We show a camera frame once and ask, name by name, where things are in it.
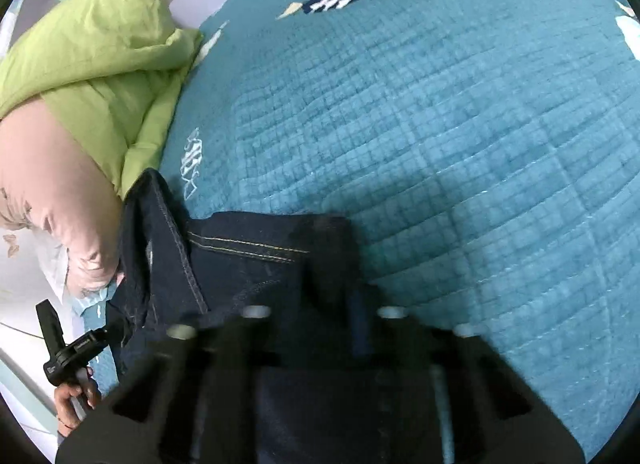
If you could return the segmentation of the dark denim jacket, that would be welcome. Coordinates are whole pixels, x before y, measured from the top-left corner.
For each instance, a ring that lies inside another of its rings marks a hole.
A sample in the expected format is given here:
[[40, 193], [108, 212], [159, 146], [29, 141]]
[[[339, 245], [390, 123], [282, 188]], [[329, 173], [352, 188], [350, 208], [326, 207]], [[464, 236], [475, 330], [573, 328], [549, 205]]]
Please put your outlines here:
[[120, 378], [173, 325], [218, 329], [245, 308], [268, 308], [255, 463], [364, 461], [367, 377], [352, 336], [362, 280], [349, 221], [246, 212], [191, 219], [149, 169], [127, 195], [119, 247], [125, 276], [107, 320], [128, 328], [112, 346]]

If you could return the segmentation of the white pillow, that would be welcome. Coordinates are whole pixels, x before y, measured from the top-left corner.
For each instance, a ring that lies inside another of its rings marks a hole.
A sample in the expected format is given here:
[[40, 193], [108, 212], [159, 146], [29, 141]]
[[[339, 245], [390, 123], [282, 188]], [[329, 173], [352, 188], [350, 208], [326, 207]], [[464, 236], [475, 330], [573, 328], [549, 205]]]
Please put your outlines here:
[[47, 232], [1, 229], [1, 302], [49, 296], [62, 303], [68, 256]]

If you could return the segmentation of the pink quilt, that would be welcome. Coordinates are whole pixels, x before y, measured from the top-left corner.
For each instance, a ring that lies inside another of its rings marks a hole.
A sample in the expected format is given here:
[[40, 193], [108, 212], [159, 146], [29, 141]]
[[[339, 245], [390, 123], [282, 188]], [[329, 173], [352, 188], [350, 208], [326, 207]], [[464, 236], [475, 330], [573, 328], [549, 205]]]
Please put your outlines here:
[[40, 97], [1, 119], [1, 227], [42, 230], [66, 250], [65, 288], [86, 297], [118, 268], [122, 200]]

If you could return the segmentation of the teal quilted bedspread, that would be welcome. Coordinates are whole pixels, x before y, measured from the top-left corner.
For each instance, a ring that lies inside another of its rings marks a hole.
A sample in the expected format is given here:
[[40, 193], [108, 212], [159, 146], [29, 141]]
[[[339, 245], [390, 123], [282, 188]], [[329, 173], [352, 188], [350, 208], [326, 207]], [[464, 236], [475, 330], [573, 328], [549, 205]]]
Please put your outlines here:
[[337, 212], [392, 301], [488, 337], [597, 453], [639, 392], [626, 0], [229, 0], [160, 170], [196, 218]]

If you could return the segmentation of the green quilt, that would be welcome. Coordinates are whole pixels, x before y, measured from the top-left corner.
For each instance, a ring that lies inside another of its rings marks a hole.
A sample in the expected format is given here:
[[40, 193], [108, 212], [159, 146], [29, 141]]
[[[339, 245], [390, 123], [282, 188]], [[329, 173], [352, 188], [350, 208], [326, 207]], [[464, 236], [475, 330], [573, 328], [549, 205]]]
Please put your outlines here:
[[67, 0], [1, 61], [1, 114], [41, 97], [117, 195], [160, 164], [203, 35], [165, 0]]

